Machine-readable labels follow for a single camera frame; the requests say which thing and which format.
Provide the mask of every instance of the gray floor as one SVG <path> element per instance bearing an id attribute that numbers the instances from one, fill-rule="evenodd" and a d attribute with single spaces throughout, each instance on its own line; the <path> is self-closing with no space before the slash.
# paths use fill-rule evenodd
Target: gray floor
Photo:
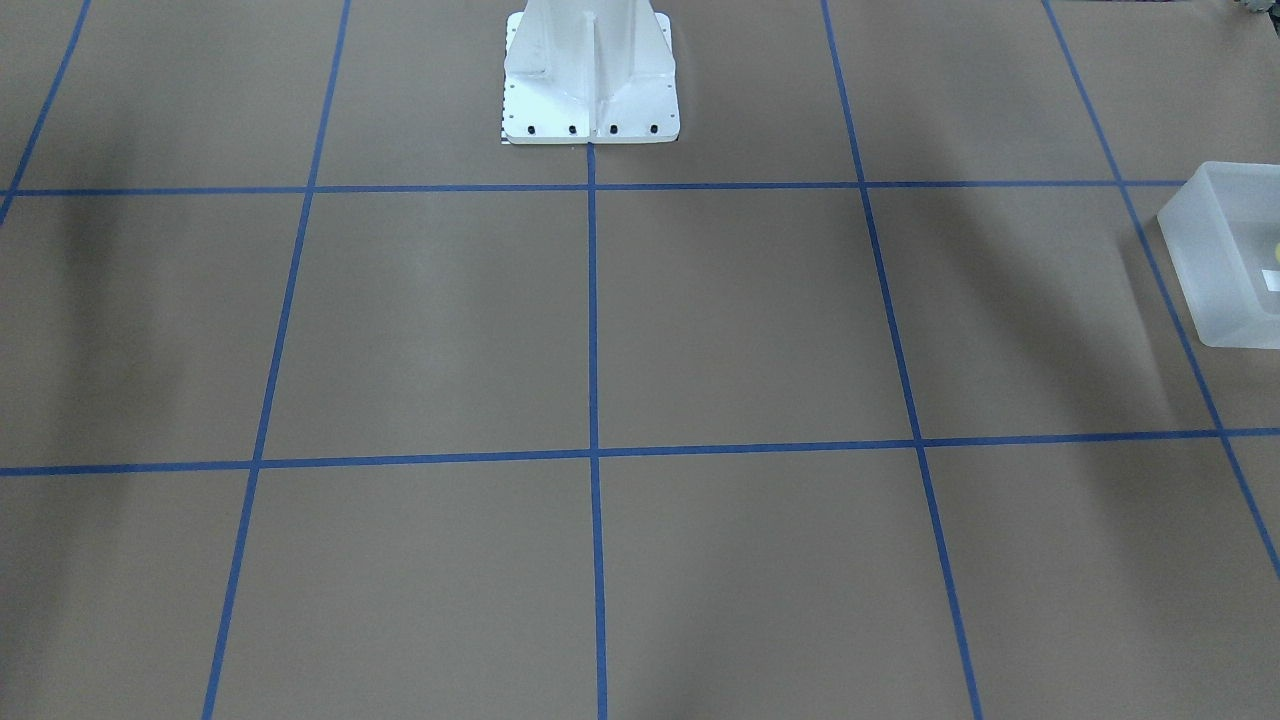
<path id="1" fill-rule="evenodd" d="M 1275 717 L 1263 17 L 663 0 L 588 150 L 518 9 L 0 1 L 0 717 Z"/>

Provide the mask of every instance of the white storage bin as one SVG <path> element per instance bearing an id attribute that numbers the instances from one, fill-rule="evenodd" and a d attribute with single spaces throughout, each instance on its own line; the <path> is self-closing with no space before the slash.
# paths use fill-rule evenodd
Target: white storage bin
<path id="1" fill-rule="evenodd" d="M 1204 163 L 1157 217 L 1201 342 L 1280 350 L 1280 165 Z"/>

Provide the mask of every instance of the plastic bin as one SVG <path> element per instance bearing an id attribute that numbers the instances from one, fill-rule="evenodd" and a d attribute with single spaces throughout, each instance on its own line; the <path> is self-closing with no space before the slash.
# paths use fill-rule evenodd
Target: plastic bin
<path id="1" fill-rule="evenodd" d="M 1157 217 L 1201 342 L 1280 350 L 1280 165 L 1204 163 Z"/>

